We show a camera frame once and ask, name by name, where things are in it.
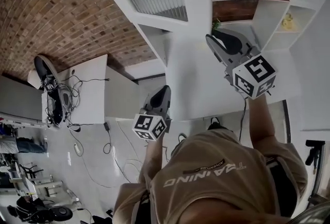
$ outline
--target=small yellow object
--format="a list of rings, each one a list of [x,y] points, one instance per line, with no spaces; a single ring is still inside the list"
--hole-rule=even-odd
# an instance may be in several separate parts
[[[283,26],[283,29],[286,31],[295,31],[296,30],[296,25],[293,21],[293,17],[289,12],[287,12],[287,14],[284,16],[284,19],[282,20],[282,26]]]

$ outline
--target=floor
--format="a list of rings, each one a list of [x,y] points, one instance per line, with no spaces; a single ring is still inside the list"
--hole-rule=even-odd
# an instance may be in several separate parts
[[[282,103],[272,104],[271,114],[276,126],[276,137],[279,141],[285,141],[284,113]],[[222,116],[221,123],[239,134],[241,112],[231,113]],[[245,115],[242,144],[250,146],[249,140],[249,115]],[[110,125],[111,142],[113,154],[121,170],[126,174],[130,182],[136,182],[139,170],[143,162],[146,142],[140,140],[131,130],[132,121],[122,120],[117,122],[114,119],[108,120]],[[210,118],[191,120],[187,122],[172,122],[170,131],[165,135],[163,150],[163,164],[166,164],[166,156],[178,143],[179,133],[187,136],[205,130],[210,124]],[[72,190],[81,200],[82,206],[88,209],[93,215],[105,216],[105,212],[113,208],[119,187],[127,182],[118,169],[112,153],[104,154],[103,147],[109,142],[109,135],[103,125],[83,126],[81,132],[73,132],[73,135],[81,142],[83,148],[79,149],[84,153],[78,157],[74,150],[74,143],[77,142],[68,129],[59,131],[38,130],[24,128],[19,130],[20,137],[37,137],[42,135],[48,142],[48,153],[18,154],[21,163],[33,162],[43,168],[43,176],[51,174],[54,180],[62,180],[67,188]],[[78,223],[84,220],[89,223],[90,215],[87,211],[76,211],[74,217],[66,221],[67,224]]]

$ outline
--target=beige t-shirt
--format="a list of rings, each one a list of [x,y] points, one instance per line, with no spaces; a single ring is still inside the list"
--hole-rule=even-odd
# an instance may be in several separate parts
[[[177,223],[182,212],[201,198],[216,198],[239,209],[279,214],[277,196],[265,156],[283,158],[299,196],[307,184],[303,162],[292,144],[244,147],[228,130],[206,131],[188,137],[175,149],[170,162],[151,181],[151,199],[159,223]],[[143,184],[121,187],[113,223],[131,223],[134,205],[145,191]]]

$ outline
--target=white marker cube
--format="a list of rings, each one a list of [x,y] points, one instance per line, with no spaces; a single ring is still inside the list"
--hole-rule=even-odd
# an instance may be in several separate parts
[[[143,140],[156,141],[167,126],[162,116],[136,114],[132,130]]]
[[[234,86],[251,99],[255,99],[273,87],[277,71],[261,55],[233,69]]]

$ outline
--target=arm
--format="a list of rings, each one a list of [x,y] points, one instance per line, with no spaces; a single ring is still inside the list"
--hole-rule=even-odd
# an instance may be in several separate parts
[[[265,94],[254,100],[249,98],[249,108],[250,137],[253,147],[258,149],[258,143],[266,138],[270,141],[277,141]]]
[[[145,159],[140,171],[139,183],[145,183],[144,175],[147,174],[151,179],[161,170],[163,155],[163,138],[161,135],[157,141],[150,141],[146,148]]]

